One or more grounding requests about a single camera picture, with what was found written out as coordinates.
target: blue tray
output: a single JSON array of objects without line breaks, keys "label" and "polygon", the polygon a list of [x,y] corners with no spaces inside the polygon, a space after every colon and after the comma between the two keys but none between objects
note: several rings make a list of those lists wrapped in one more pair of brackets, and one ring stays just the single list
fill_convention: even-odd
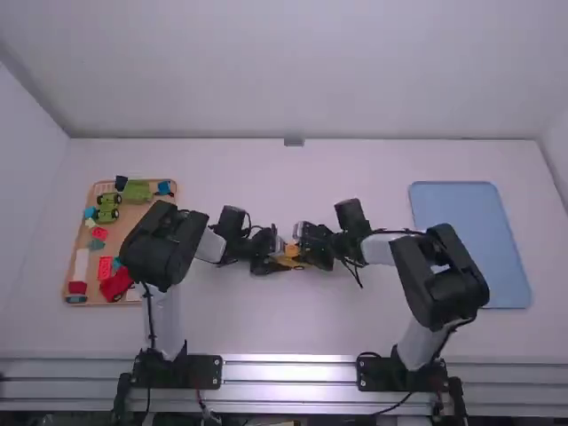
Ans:
[{"label": "blue tray", "polygon": [[448,223],[484,274],[486,308],[527,308],[531,288],[497,188],[489,182],[414,182],[408,190],[417,229]]}]

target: green toy car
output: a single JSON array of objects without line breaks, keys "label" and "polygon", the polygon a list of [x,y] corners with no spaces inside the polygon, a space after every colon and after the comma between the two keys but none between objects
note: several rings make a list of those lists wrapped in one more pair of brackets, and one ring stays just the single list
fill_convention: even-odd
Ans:
[{"label": "green toy car", "polygon": [[150,192],[150,183],[145,180],[129,180],[122,191],[124,201],[132,204],[149,202],[153,196]]},{"label": "green toy car", "polygon": [[120,216],[118,205],[122,202],[119,193],[103,193],[97,197],[99,208],[95,210],[93,219],[98,224],[112,224]]},{"label": "green toy car", "polygon": [[97,204],[120,204],[122,202],[122,196],[119,193],[102,193],[97,197]]}]

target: white wall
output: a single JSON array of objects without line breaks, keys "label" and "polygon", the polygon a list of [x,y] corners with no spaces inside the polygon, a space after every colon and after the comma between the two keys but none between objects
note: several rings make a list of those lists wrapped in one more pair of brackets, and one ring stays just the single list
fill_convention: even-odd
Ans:
[{"label": "white wall", "polygon": [[18,278],[67,142],[0,63],[0,309]]},{"label": "white wall", "polygon": [[568,109],[548,127],[540,146],[568,211]]},{"label": "white wall", "polygon": [[3,0],[75,136],[534,138],[568,105],[564,0]]}]

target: blue block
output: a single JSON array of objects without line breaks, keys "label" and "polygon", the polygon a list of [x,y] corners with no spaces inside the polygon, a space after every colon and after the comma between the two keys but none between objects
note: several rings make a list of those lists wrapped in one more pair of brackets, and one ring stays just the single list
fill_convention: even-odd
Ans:
[{"label": "blue block", "polygon": [[95,209],[94,207],[88,207],[87,209],[85,209],[85,219],[95,216],[95,211],[97,211],[97,209]]},{"label": "blue block", "polygon": [[113,272],[116,272],[122,266],[121,261],[119,260],[118,256],[113,259]]},{"label": "blue block", "polygon": [[87,249],[90,251],[101,250],[105,247],[105,243],[101,240],[92,239],[89,244],[87,244]]},{"label": "blue block", "polygon": [[158,184],[158,193],[160,193],[160,195],[168,195],[171,193],[169,180],[163,180]]}]

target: black cable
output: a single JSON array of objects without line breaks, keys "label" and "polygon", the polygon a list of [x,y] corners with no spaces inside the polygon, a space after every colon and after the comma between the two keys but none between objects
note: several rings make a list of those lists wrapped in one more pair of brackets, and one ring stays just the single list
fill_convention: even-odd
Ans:
[{"label": "black cable", "polygon": [[150,347],[155,350],[156,349],[156,334],[154,333],[154,318],[152,317],[152,301],[150,298],[152,297],[152,293],[150,293],[150,288],[144,281],[140,281],[140,284],[144,287],[145,294],[144,298],[146,299],[146,306],[148,310],[148,328],[150,329],[150,335],[148,338],[150,339]]},{"label": "black cable", "polygon": [[[150,339],[150,348],[152,349],[152,351],[155,351],[155,349],[156,349],[156,334],[154,333],[154,318],[152,316],[152,301],[150,300],[151,297],[152,297],[152,293],[150,293],[150,288],[148,288],[147,284],[144,281],[140,281],[140,284],[142,284],[142,286],[144,287],[144,290],[145,290],[144,297],[146,298],[146,306],[148,308],[147,309],[148,310],[148,328],[149,328],[149,331],[150,331],[148,338]],[[147,377],[147,382],[148,382],[148,385],[146,387],[146,411],[144,412],[144,416],[142,417],[142,422],[140,422],[140,424],[144,423],[144,420],[148,416],[148,413],[150,413],[150,401],[152,399],[152,384],[151,384],[150,375],[148,375],[148,377]]]},{"label": "black cable", "polygon": [[413,394],[414,394],[414,391],[411,390],[410,392],[408,392],[408,393],[405,395],[404,398],[402,398],[402,399],[401,399],[399,402],[397,402],[394,406],[390,406],[390,407],[388,407],[388,408],[385,408],[384,410],[377,411],[376,413],[372,413],[371,415],[372,415],[372,416],[381,415],[381,414],[388,413],[388,412],[390,412],[390,411],[392,411],[392,410],[396,410],[397,408],[399,408],[400,406],[402,406],[405,402],[407,402],[408,399],[409,399],[410,397],[412,397]]},{"label": "black cable", "polygon": [[343,266],[345,266],[345,269],[350,272],[350,274],[353,276],[355,281],[357,281],[357,284],[359,284],[359,287],[363,288],[363,283],[361,282],[361,279],[359,277],[359,272],[357,270],[358,267],[355,265],[355,269],[352,270],[349,266],[347,266],[347,262],[345,261],[344,258],[339,258],[339,261],[341,262],[341,264]]}]

